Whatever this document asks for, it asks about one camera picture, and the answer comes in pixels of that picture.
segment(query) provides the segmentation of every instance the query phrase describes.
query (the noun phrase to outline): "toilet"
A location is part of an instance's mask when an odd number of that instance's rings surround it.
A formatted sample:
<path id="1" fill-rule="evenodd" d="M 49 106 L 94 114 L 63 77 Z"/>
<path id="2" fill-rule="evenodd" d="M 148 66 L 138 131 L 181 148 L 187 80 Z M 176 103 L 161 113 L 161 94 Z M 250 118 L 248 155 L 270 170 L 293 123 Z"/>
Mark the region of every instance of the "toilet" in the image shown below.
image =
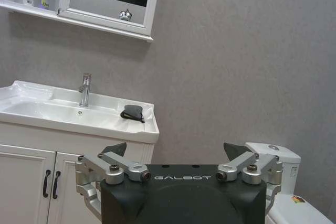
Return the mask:
<path id="1" fill-rule="evenodd" d="M 283 163 L 281 192 L 275 196 L 274 205 L 265 224 L 332 224 L 320 211 L 300 196 L 294 195 L 301 157 L 291 150 L 272 144 L 246 143 L 258 154 L 277 155 Z"/>

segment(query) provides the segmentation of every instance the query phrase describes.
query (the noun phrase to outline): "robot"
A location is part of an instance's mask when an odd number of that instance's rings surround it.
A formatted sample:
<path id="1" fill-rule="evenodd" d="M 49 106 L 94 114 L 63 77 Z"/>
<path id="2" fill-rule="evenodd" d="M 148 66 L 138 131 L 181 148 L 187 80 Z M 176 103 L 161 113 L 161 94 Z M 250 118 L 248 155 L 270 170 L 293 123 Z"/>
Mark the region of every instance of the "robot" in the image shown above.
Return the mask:
<path id="1" fill-rule="evenodd" d="M 76 190 L 102 224 L 264 224 L 281 191 L 276 155 L 225 143 L 227 164 L 144 165 L 124 158 L 126 147 L 76 162 Z"/>

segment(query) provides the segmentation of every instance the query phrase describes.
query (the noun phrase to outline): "chrome faucet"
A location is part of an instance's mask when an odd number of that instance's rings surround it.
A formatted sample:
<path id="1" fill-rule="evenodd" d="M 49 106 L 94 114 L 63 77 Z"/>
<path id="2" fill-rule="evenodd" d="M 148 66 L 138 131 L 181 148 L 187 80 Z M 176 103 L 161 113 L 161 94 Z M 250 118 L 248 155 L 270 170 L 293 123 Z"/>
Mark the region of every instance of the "chrome faucet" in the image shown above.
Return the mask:
<path id="1" fill-rule="evenodd" d="M 91 86 L 91 74 L 84 73 L 83 84 L 78 88 L 78 91 L 82 93 L 79 106 L 88 107 L 89 106 L 89 94 Z"/>

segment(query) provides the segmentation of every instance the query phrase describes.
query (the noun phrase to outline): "black cloth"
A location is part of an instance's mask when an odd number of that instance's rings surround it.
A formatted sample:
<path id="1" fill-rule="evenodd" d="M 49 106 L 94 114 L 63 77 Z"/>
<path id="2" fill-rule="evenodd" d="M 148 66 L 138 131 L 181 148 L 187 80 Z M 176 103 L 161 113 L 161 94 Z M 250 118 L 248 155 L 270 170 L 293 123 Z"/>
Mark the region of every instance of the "black cloth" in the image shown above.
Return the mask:
<path id="1" fill-rule="evenodd" d="M 145 122 L 142 116 L 142 107 L 137 105 L 126 105 L 120 116 L 124 119 L 140 121 L 142 123 Z"/>

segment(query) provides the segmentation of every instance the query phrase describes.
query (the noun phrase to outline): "bathroom sink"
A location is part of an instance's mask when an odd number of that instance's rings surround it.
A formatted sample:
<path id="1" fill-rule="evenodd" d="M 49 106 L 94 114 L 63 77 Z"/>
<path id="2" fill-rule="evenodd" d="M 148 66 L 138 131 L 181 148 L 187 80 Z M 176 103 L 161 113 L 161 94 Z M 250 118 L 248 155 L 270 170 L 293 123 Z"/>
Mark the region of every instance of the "bathroom sink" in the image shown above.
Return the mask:
<path id="1" fill-rule="evenodd" d="M 75 90 L 15 81 L 0 88 L 0 121 L 151 144 L 159 138 L 153 104 L 94 93 L 87 108 L 79 101 Z M 143 108 L 145 123 L 120 117 L 128 104 Z"/>

